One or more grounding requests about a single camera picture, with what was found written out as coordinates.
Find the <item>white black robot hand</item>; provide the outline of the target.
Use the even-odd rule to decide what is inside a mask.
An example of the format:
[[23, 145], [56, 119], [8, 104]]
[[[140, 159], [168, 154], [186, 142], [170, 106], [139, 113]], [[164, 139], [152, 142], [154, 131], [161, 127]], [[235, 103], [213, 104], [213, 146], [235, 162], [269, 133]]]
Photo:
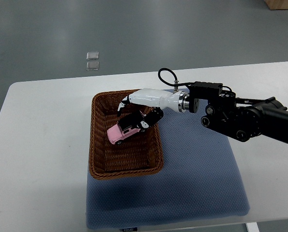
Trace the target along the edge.
[[117, 116], [121, 116], [122, 109], [130, 103], [152, 107], [153, 110], [136, 125], [137, 128], [147, 129], [163, 117], [163, 109], [169, 108], [175, 112], [184, 113], [189, 106], [187, 102], [188, 97], [189, 94], [184, 91], [172, 93], [158, 89], [140, 89], [121, 100], [118, 106]]

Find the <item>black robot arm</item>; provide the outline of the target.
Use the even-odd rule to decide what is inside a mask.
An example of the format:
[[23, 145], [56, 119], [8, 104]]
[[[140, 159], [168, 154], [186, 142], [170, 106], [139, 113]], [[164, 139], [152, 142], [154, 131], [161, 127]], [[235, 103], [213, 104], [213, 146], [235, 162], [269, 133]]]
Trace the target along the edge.
[[196, 112], [199, 100], [207, 100], [204, 127], [240, 142], [264, 135], [288, 144], [288, 109], [275, 97], [238, 98], [221, 83], [194, 82], [187, 88], [189, 112]]

